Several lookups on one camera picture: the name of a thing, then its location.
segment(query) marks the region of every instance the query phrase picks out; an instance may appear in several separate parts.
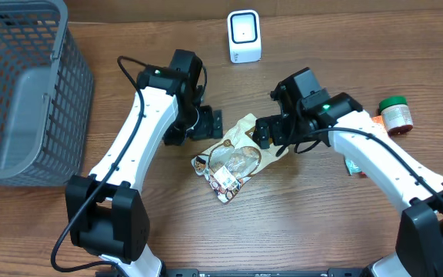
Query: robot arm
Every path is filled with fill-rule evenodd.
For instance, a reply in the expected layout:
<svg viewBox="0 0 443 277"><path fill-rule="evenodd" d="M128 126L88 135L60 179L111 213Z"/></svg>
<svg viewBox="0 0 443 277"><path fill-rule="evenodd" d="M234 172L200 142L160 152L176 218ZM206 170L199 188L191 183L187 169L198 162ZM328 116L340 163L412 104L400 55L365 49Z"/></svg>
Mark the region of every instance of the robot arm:
<svg viewBox="0 0 443 277"><path fill-rule="evenodd" d="M98 196L72 225L70 236L73 245L114 262L130 277L158 276L162 270L162 262L146 245L150 223L140 196L158 144L163 140L166 145L182 145L187 138L223 136L221 111L200 106L205 86L196 85L201 70L202 62L195 53L183 50L176 50L168 68L146 65L136 82L144 103L136 94L132 110L105 157L88 177L72 176L66 187L71 220L109 174ZM137 127L142 104L143 118ZM131 144L110 174L132 135ZM111 209L97 205L106 199L112 201Z"/></svg>
<svg viewBox="0 0 443 277"><path fill-rule="evenodd" d="M374 134L394 149L436 191L443 191L443 177L425 168L385 133L376 128L366 111L350 112L338 118L334 128L353 128ZM354 161L360 169L386 194L399 214L411 206L412 199L431 197L423 186L417 185L410 173L377 142L350 132L329 132L329 144L338 153Z"/></svg>
<svg viewBox="0 0 443 277"><path fill-rule="evenodd" d="M145 111L142 123L136 135L118 165L118 170L108 179L107 183L120 185L122 182L131 184L131 189L142 191L146 171L163 135L178 116L176 95L168 95L164 89L146 87L142 89L145 100ZM135 95L133 107L129 112L121 131L118 133L111 148L104 158L90 171L96 181L101 181L111 164L131 135L138 120L140 100Z"/></svg>
<svg viewBox="0 0 443 277"><path fill-rule="evenodd" d="M396 252L367 267L362 275L443 276L443 219L438 221L436 216L436 212L443 213L443 177L426 169L382 134L349 95L329 97L309 68L278 83L271 98L278 101L281 114L256 121L256 143L267 148L270 139L283 147L324 142L352 159L401 214ZM354 130L367 136L351 132ZM404 160L431 191L371 136Z"/></svg>

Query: crumpled plastic bag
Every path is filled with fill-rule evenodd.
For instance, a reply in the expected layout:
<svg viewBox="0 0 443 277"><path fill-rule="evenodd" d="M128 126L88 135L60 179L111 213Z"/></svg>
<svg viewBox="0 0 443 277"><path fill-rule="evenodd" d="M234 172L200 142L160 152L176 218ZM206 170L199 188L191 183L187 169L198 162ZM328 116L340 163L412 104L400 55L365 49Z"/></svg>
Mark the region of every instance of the crumpled plastic bag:
<svg viewBox="0 0 443 277"><path fill-rule="evenodd" d="M228 130L223 139L191 160L196 174L204 176L220 201L227 203L256 173L278 161L279 146L262 150L252 141L256 117L248 114Z"/></svg>

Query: label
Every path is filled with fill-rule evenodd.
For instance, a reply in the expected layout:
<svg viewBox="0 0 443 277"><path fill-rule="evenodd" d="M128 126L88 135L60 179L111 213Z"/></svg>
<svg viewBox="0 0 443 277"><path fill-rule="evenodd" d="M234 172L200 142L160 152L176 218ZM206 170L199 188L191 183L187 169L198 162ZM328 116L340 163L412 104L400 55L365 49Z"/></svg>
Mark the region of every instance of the label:
<svg viewBox="0 0 443 277"><path fill-rule="evenodd" d="M215 174L213 174L218 184L224 189L228 189L231 184L238 181L237 179L230 173L230 171L223 165L221 169L219 169Z"/></svg>
<svg viewBox="0 0 443 277"><path fill-rule="evenodd" d="M403 125L413 125L411 113L406 105L395 105L382 111L382 118L387 130Z"/></svg>
<svg viewBox="0 0 443 277"><path fill-rule="evenodd" d="M388 135L388 131L385 129L384 120L382 120L382 115L374 116L372 121L375 123L375 126L381 130L382 134Z"/></svg>

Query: green jar lid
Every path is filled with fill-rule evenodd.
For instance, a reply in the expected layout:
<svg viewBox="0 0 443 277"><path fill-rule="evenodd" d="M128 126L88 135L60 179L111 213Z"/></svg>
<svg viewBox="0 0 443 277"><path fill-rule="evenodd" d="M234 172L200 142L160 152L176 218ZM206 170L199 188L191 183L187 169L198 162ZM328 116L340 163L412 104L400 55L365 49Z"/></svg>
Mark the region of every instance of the green jar lid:
<svg viewBox="0 0 443 277"><path fill-rule="evenodd" d="M407 105L406 98L404 96L392 96L387 99L382 100L380 103L378 103L378 112L381 113L383 110L385 110L388 107L391 107L393 105L400 105L404 104Z"/></svg>

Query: plastic packaging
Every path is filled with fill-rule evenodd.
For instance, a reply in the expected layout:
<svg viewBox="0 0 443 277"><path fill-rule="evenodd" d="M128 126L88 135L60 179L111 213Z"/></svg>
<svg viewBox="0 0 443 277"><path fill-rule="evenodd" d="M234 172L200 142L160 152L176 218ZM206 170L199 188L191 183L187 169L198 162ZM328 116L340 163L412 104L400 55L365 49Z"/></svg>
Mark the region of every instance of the plastic packaging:
<svg viewBox="0 0 443 277"><path fill-rule="evenodd" d="M241 187L272 162L288 153L286 149L279 157L279 147L260 149L252 141L256 117L248 114L235 127L228 130L223 139L191 160L196 174L204 176L220 201L227 203Z"/></svg>
<svg viewBox="0 0 443 277"><path fill-rule="evenodd" d="M378 107L389 135L405 134L413 129L413 120L405 97L387 98Z"/></svg>
<svg viewBox="0 0 443 277"><path fill-rule="evenodd" d="M351 159L345 158L345 165L349 175L361 173L361 169Z"/></svg>

